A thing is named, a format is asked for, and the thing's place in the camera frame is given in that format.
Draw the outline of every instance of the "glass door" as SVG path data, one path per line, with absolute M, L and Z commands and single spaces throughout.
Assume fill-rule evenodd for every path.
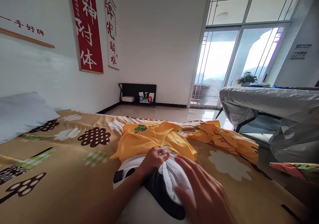
M 257 76 L 257 83 L 263 83 L 288 27 L 287 23 L 242 26 L 239 47 L 225 86 L 239 86 L 236 79 L 246 71 Z
M 201 46 L 191 106 L 216 108 L 240 27 L 207 28 Z

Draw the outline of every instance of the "calligraphy scroll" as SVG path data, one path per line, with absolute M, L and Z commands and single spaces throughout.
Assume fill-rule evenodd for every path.
M 95 0 L 72 0 L 81 70 L 103 73 L 102 51 Z
M 119 70 L 117 58 L 116 6 L 113 0 L 105 1 L 106 31 L 109 54 L 109 67 Z
M 0 0 L 0 32 L 54 48 L 43 0 Z

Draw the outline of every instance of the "hand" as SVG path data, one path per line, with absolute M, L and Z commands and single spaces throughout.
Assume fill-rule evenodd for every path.
M 145 178 L 151 174 L 154 168 L 159 168 L 169 157 L 169 152 L 163 153 L 161 156 L 159 155 L 164 150 L 164 148 L 152 147 L 134 173 L 137 172 Z
M 193 203 L 190 196 L 181 187 L 175 188 L 190 222 L 193 224 L 237 223 L 221 184 L 190 159 L 177 156 L 175 161 L 185 171 L 195 196 L 196 203 Z

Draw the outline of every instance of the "yellow clothing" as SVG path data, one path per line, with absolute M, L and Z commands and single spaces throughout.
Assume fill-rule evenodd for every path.
M 200 130 L 189 134 L 188 137 L 243 156 L 250 162 L 258 162 L 259 145 L 255 141 L 234 131 L 221 128 L 218 120 L 201 122 L 199 128 Z
M 125 133 L 118 142 L 116 153 L 111 158 L 119 158 L 122 163 L 134 155 L 146 154 L 152 147 L 166 145 L 177 154 L 195 161 L 197 152 L 186 138 L 177 132 L 180 128 L 179 125 L 168 122 L 126 124 L 123 126 Z

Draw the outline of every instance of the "potted plant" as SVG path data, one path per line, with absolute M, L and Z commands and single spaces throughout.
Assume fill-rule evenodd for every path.
M 250 71 L 246 71 L 236 81 L 240 86 L 249 86 L 251 83 L 257 82 L 257 76 L 254 76 Z

